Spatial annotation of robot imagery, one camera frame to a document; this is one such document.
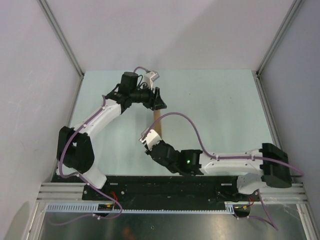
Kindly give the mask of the brown cardboard express box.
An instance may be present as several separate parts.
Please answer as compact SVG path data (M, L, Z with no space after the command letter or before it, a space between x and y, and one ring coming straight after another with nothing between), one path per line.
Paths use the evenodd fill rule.
M159 120L159 118L161 117L161 110L155 110L153 112L153 120L155 122L154 125L154 130L157 132L157 134L162 137L162 122L161 120Z

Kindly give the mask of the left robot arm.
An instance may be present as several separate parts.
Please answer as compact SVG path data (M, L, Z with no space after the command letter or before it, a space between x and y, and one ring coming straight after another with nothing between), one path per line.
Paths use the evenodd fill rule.
M74 127L64 126L59 130L56 158L62 178L82 178L87 185L94 187L93 194L100 200L110 196L111 188L105 184L107 177L95 161L92 141L132 104L142 104L152 111L166 109L160 88L154 85L159 77L154 70L146 70L144 75L125 71L120 83L102 97L101 106L86 120Z

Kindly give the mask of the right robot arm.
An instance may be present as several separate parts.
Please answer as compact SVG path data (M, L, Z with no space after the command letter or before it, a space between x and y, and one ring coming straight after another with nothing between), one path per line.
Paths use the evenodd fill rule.
M176 150L161 138L142 140L145 153L153 161L181 176L235 174L231 196L242 201L261 188L287 189L292 186L287 154L271 143L261 148L233 154L206 155L199 149Z

